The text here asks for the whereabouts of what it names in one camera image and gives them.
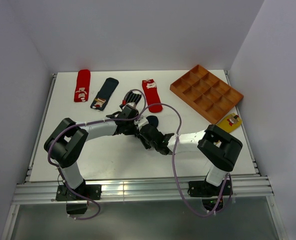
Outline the black white striped sock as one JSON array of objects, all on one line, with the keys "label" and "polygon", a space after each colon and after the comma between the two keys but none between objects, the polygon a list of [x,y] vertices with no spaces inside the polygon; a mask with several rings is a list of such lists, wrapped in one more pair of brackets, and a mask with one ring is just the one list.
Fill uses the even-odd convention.
[{"label": "black white striped sock", "polygon": [[140,93],[135,93],[134,91],[129,91],[125,97],[123,98],[122,102],[124,100],[126,101],[135,101],[136,102],[136,105],[140,102],[142,98],[142,94]]}]

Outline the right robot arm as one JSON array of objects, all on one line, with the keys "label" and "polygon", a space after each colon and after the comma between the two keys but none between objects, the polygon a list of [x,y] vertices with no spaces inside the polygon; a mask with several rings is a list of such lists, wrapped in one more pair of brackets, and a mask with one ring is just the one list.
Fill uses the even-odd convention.
[{"label": "right robot arm", "polygon": [[221,182],[234,169],[243,148],[240,140],[214,124],[199,132],[179,135],[162,134],[147,123],[138,126],[138,137],[147,148],[154,148],[162,155],[202,153],[211,163],[204,182],[205,192],[210,195],[221,189]]}]

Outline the yellow sock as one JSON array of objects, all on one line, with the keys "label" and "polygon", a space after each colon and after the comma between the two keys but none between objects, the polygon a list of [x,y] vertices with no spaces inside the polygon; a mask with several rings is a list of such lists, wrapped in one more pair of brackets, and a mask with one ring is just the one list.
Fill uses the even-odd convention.
[{"label": "yellow sock", "polygon": [[235,113],[227,115],[222,119],[217,126],[223,129],[224,131],[231,133],[240,127],[242,124],[242,119]]}]

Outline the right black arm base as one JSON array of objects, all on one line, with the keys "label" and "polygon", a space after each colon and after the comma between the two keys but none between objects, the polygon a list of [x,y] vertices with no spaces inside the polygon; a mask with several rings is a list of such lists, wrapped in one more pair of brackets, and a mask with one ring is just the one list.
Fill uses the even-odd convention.
[{"label": "right black arm base", "polygon": [[205,180],[189,181],[187,193],[193,198],[206,198],[202,200],[202,204],[207,211],[211,211],[219,202],[216,211],[221,211],[225,207],[223,197],[228,196],[228,200],[232,197],[233,182],[227,179],[225,184],[222,181],[219,186],[214,186]]}]

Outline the aluminium front rail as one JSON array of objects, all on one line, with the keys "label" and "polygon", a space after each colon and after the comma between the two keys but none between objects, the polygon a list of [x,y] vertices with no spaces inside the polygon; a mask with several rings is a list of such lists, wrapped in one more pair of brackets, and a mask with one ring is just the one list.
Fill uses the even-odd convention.
[{"label": "aluminium front rail", "polygon": [[[268,177],[232,177],[234,197],[267,197],[274,192]],[[180,200],[177,185],[173,178],[135,180],[93,180],[89,185],[101,185],[99,203],[167,201]],[[16,186],[12,198],[13,205],[56,204],[58,184],[56,182],[26,182]]]}]

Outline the red sock with santa pattern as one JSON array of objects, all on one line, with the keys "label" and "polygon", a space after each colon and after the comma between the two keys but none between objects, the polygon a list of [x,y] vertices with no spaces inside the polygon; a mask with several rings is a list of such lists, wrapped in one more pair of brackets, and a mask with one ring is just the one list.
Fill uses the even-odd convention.
[{"label": "red sock with santa pattern", "polygon": [[160,105],[161,101],[157,92],[157,85],[153,79],[143,80],[142,88],[147,100],[148,109],[151,113],[160,113],[163,110],[163,107]]}]

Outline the navy sock with bear pattern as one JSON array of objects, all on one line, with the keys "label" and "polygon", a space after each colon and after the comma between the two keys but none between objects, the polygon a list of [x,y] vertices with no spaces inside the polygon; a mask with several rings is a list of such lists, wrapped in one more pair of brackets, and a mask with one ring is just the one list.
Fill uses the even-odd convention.
[{"label": "navy sock with bear pattern", "polygon": [[90,108],[93,110],[103,111],[118,84],[119,81],[117,79],[111,77],[107,78],[91,103]]}]

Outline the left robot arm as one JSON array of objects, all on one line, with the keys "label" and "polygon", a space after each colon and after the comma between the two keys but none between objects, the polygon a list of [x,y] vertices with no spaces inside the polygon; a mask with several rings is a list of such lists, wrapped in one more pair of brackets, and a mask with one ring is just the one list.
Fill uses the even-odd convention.
[{"label": "left robot arm", "polygon": [[82,177],[77,160],[86,141],[105,136],[134,135],[137,126],[134,120],[139,111],[126,105],[122,111],[107,115],[102,120],[90,123],[76,123],[70,118],[63,119],[44,143],[50,164],[56,166],[62,178],[69,185],[67,194],[74,200],[85,195],[85,180]]}]

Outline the plain navy ankle sock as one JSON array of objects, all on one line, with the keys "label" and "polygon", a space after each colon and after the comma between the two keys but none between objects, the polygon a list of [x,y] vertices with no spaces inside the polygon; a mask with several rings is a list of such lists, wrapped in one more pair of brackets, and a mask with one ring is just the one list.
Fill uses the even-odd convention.
[{"label": "plain navy ankle sock", "polygon": [[146,119],[148,120],[148,123],[151,124],[154,127],[158,127],[159,125],[159,120],[155,115],[149,115],[146,117]]}]

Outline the orange compartment tray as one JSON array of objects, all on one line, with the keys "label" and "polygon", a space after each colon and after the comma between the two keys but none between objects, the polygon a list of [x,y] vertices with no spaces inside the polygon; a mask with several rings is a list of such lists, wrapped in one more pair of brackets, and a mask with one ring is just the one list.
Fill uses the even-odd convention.
[{"label": "orange compartment tray", "polygon": [[244,97],[199,64],[175,80],[170,91],[211,124],[217,124]]}]

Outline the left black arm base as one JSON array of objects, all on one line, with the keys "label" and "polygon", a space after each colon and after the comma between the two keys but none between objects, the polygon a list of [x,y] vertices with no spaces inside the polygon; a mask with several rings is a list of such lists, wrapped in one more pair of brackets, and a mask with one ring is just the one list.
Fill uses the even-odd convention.
[{"label": "left black arm base", "polygon": [[[86,184],[84,186],[84,192],[82,196],[85,196],[91,200],[100,200],[101,197],[101,185],[100,184]],[[66,202],[66,212],[69,215],[83,215],[88,209],[87,200],[86,203],[72,203],[73,201],[84,201],[84,198],[73,194],[65,185],[59,185],[57,187],[57,193],[55,200],[57,202]]]}]

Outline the red sock with white figure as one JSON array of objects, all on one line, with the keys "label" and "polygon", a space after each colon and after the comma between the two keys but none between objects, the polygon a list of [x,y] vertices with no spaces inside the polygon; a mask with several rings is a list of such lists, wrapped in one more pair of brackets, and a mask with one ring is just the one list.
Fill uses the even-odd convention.
[{"label": "red sock with white figure", "polygon": [[88,101],[91,73],[87,69],[78,72],[76,87],[74,91],[74,102],[81,103]]}]

